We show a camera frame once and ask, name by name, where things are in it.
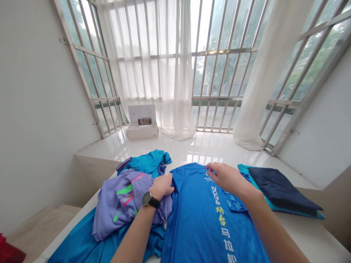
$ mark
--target wristwatch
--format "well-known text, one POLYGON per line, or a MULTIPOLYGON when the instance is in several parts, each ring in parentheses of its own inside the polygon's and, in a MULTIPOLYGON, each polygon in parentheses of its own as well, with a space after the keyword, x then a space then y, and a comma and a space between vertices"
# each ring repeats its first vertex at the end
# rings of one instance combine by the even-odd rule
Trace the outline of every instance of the wristwatch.
POLYGON ((143 200, 141 203, 143 204, 143 206, 151 205, 151 206, 155 207, 156 209, 159 209, 161 207, 161 201, 158 201, 157 199, 155 199, 151 195, 151 192, 146 192, 144 194, 143 200))

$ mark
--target white box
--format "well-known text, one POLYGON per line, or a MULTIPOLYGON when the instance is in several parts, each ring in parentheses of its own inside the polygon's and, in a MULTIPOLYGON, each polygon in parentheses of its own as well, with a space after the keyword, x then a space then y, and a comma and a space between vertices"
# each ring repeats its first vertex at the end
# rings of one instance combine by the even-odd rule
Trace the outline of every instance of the white box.
POLYGON ((130 124, 127 128, 129 140, 158 136, 155 105, 128 106, 130 124), (140 118, 151 118, 151 125, 140 125, 140 118))

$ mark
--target watch face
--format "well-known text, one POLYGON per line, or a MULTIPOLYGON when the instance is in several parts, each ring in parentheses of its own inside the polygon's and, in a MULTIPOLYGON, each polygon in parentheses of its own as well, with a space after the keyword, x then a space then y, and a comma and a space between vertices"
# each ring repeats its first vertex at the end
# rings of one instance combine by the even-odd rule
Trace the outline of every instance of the watch face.
POLYGON ((151 193, 150 192, 146 192, 144 194, 143 200, 141 202, 143 204, 143 206, 147 205, 149 203, 150 199, 151 199, 151 193))

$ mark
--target white curtain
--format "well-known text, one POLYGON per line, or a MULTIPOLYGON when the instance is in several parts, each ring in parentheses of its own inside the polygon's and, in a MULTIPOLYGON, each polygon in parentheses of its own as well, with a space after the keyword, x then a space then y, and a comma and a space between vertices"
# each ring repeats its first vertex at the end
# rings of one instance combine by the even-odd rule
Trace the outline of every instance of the white curtain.
POLYGON ((314 1, 275 0, 233 130, 236 143, 262 150, 261 121, 276 82, 296 45, 314 1))
POLYGON ((154 104, 160 132, 195 134, 191 109, 190 1, 97 0, 112 74, 128 105, 154 104))

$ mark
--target watch strap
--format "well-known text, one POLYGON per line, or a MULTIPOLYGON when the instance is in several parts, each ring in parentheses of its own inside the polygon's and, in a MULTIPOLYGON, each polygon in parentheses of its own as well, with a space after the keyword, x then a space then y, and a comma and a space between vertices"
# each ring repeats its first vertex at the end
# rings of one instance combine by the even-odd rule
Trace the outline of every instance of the watch strap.
POLYGON ((161 202, 158 201, 157 199, 151 197, 150 201, 148 202, 149 205, 155 207, 156 209, 159 209, 161 207, 161 202))

